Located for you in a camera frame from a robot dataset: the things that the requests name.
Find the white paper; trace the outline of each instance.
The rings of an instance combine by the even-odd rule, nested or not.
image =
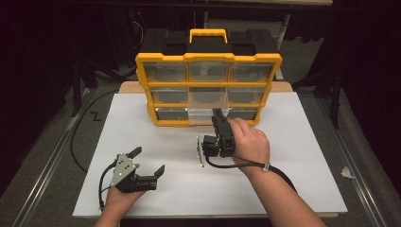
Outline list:
[[[271,93],[256,128],[270,139],[271,163],[284,171],[299,195],[317,213],[344,213],[347,208],[307,121],[296,93]],[[114,95],[94,158],[74,211],[75,217],[97,217],[100,175],[118,153],[142,147],[136,173],[165,174],[156,191],[147,192],[128,217],[213,217],[266,214],[248,179],[238,169],[200,167],[197,135],[215,136],[212,126],[156,127],[148,117],[143,94]],[[230,158],[214,162],[231,164]],[[104,187],[112,172],[106,175]]]

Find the hand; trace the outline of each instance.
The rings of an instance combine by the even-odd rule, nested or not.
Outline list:
[[[130,211],[132,205],[145,193],[146,191],[122,193],[118,188],[110,187],[103,212],[95,226],[118,226],[119,221]]]
[[[235,139],[233,161],[236,164],[247,163],[243,158],[261,164],[270,164],[270,143],[266,134],[251,128],[246,121],[240,118],[228,119]],[[263,172],[261,167],[242,167],[241,171],[251,178],[257,172]]]

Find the finger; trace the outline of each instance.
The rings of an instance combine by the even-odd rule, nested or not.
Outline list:
[[[233,119],[228,119],[228,123],[231,125],[231,130],[233,131],[234,138],[242,138],[244,133],[242,129],[239,127],[238,123],[236,123]]]
[[[244,135],[252,133],[252,128],[248,125],[248,123],[245,120],[241,118],[235,118],[234,121],[239,125]]]
[[[263,131],[259,130],[259,129],[255,129],[255,131],[256,131],[256,133],[258,133],[260,135],[266,136],[266,134]]]

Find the plastic storage organizer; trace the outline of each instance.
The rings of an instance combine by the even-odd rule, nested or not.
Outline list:
[[[156,126],[212,125],[213,108],[251,126],[282,58],[268,30],[148,29],[136,74]]]

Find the cable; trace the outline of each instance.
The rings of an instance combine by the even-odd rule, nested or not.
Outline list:
[[[295,189],[294,184],[292,183],[292,181],[289,179],[289,177],[283,172],[281,171],[279,168],[271,166],[271,165],[267,165],[267,164],[261,164],[261,163],[257,163],[254,161],[250,161],[244,158],[240,158],[238,156],[233,155],[233,157],[236,157],[237,159],[243,160],[248,162],[247,164],[235,164],[235,165],[226,165],[226,166],[222,166],[222,165],[217,165],[214,164],[212,162],[210,162],[209,156],[205,155],[205,160],[206,162],[212,166],[212,167],[216,167],[216,168],[235,168],[235,167],[248,167],[248,166],[256,166],[256,167],[262,167],[264,170],[266,169],[266,171],[270,170],[271,172],[279,175],[281,178],[283,178],[284,181],[286,181],[288,183],[288,185],[290,187],[292,187],[292,189],[297,192],[297,190]]]
[[[107,168],[103,171],[103,173],[102,173],[101,176],[100,176],[99,189],[98,189],[98,197],[99,197],[99,208],[100,208],[101,211],[103,211],[103,208],[104,208],[104,201],[103,201],[103,199],[101,198],[101,193],[102,193],[104,190],[110,188],[110,187],[106,187],[106,188],[103,189],[103,190],[101,189],[101,188],[103,187],[103,179],[104,179],[104,176],[106,176],[106,173],[107,173],[110,169],[112,169],[113,167],[115,167],[115,164],[116,164],[116,163],[117,163],[117,161],[115,160],[112,164],[110,164],[109,166],[107,166]]]
[[[85,173],[87,173],[88,170],[87,170],[86,168],[84,168],[84,167],[79,163],[79,161],[78,161],[78,159],[77,159],[77,157],[76,157],[76,155],[75,155],[75,153],[74,153],[73,144],[74,144],[75,134],[77,133],[78,127],[79,127],[79,125],[80,125],[80,122],[82,121],[83,116],[84,116],[84,115],[88,112],[88,110],[95,104],[95,102],[97,102],[99,99],[103,98],[104,96],[109,95],[109,94],[112,94],[112,93],[115,93],[115,92],[118,92],[118,89],[112,90],[112,91],[110,91],[110,92],[108,92],[108,93],[106,93],[106,94],[103,94],[102,96],[99,96],[97,99],[95,99],[95,100],[85,109],[85,111],[83,112],[82,116],[81,116],[80,119],[78,120],[77,125],[74,127],[73,134],[72,134],[71,140],[70,140],[70,151],[71,151],[71,155],[73,156],[73,159],[74,159],[75,163],[77,164],[77,166],[78,166],[80,169],[82,169],[82,171],[84,171]]]

